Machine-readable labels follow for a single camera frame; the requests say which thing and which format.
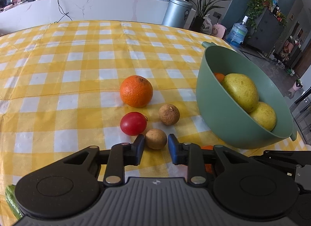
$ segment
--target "cucumber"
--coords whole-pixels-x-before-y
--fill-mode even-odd
[[[5,200],[7,201],[7,204],[9,205],[13,215],[19,220],[23,216],[18,208],[14,191],[15,185],[8,185],[5,189]]]

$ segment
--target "bowl handle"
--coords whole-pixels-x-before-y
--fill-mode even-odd
[[[204,48],[208,48],[208,47],[217,46],[217,45],[215,43],[202,42],[202,46]]]
[[[297,130],[294,126],[293,126],[293,133],[290,135],[290,139],[292,139],[292,141],[295,141],[297,139]]]

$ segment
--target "dark cabinet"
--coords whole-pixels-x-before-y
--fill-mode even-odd
[[[245,43],[263,52],[270,53],[284,28],[277,18],[265,8],[262,15],[256,20],[257,30]]]
[[[296,45],[290,56],[288,57],[288,59],[285,61],[286,66],[290,67],[290,68],[294,68],[295,65],[298,63],[298,61],[300,60],[300,58],[302,57],[302,52],[301,49]]]

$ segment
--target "silver trash can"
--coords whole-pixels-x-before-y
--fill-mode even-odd
[[[192,4],[184,0],[169,0],[162,25],[183,28],[188,15],[191,11]]]

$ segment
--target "cable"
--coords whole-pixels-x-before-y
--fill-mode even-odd
[[[60,6],[60,4],[59,4],[59,0],[57,0],[57,3],[58,3],[58,5],[59,5],[59,12],[63,15],[63,17],[60,18],[59,21],[56,21],[56,22],[54,22],[54,23],[60,22],[61,19],[63,19],[65,16],[67,16],[71,21],[73,21],[73,20],[70,18],[70,16],[68,15],[69,12],[67,12],[67,13],[64,12],[63,8],[62,8],[62,7]]]

